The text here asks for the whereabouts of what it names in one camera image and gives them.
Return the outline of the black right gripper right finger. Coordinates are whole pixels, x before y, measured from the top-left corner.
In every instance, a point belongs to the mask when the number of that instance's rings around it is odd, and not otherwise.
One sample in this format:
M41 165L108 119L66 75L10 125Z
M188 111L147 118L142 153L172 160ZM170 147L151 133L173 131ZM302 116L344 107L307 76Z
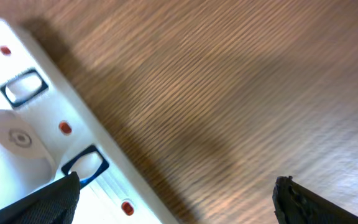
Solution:
M277 177L272 200L279 224L358 224L358 216L297 184L292 176Z

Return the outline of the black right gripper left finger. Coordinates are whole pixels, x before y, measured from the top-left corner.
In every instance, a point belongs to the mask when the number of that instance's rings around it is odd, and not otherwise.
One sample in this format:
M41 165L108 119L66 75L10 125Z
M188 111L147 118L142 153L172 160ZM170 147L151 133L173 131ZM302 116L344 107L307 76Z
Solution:
M0 210L0 224L71 224L80 197L76 172Z

